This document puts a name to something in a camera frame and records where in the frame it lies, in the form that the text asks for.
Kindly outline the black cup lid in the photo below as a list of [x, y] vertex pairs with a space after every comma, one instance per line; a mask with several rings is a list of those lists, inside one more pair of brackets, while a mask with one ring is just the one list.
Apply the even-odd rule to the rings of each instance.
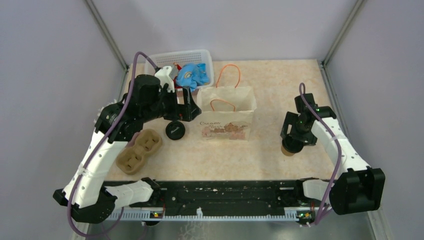
[[282, 139], [281, 143], [286, 150], [294, 154], [299, 153], [304, 147], [304, 142], [294, 139], [289, 135]]

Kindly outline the brown paper coffee cup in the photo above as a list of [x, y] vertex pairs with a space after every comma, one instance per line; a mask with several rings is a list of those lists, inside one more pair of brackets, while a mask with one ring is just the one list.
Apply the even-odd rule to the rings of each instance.
[[295, 153], [293, 153], [293, 152], [290, 152], [290, 151], [288, 151], [287, 149], [285, 149], [285, 147], [284, 146], [281, 146], [281, 152], [285, 155], [285, 156], [287, 156], [287, 157], [291, 157], [291, 156], [293, 156]]

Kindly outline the beige paper bag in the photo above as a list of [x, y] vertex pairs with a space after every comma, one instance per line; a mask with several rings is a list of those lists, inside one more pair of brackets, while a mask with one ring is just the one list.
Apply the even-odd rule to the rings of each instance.
[[[219, 86], [224, 70], [235, 67], [237, 82]], [[225, 65], [213, 87], [202, 88], [197, 94], [201, 114], [195, 123], [205, 141], [248, 141], [252, 130], [256, 97], [251, 86], [240, 86], [241, 70], [235, 64]]]

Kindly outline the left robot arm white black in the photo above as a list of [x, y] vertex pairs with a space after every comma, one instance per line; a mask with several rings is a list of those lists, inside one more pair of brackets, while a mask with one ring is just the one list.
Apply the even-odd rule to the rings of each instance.
[[71, 222], [98, 224], [113, 211], [145, 203], [160, 202], [160, 186], [145, 177], [120, 185], [107, 185], [105, 178], [113, 164], [130, 175], [137, 172], [162, 145], [160, 135], [144, 124], [156, 119], [168, 121], [165, 133], [181, 139], [185, 123], [201, 114], [188, 87], [179, 103], [174, 65], [156, 67], [154, 75], [134, 75], [121, 101], [104, 107], [94, 125], [88, 150], [69, 184], [54, 192], [53, 198], [67, 208]]

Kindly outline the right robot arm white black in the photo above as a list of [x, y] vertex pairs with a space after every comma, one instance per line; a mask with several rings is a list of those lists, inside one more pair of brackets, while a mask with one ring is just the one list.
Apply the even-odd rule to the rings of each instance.
[[386, 181], [383, 170], [372, 168], [357, 153], [331, 107], [318, 106], [311, 93], [294, 101], [296, 112], [286, 113], [280, 133], [283, 154], [293, 156], [320, 144], [334, 165], [329, 180], [302, 180], [293, 192], [294, 202], [307, 206], [313, 199], [322, 200], [321, 210], [330, 205], [338, 215], [378, 210]]

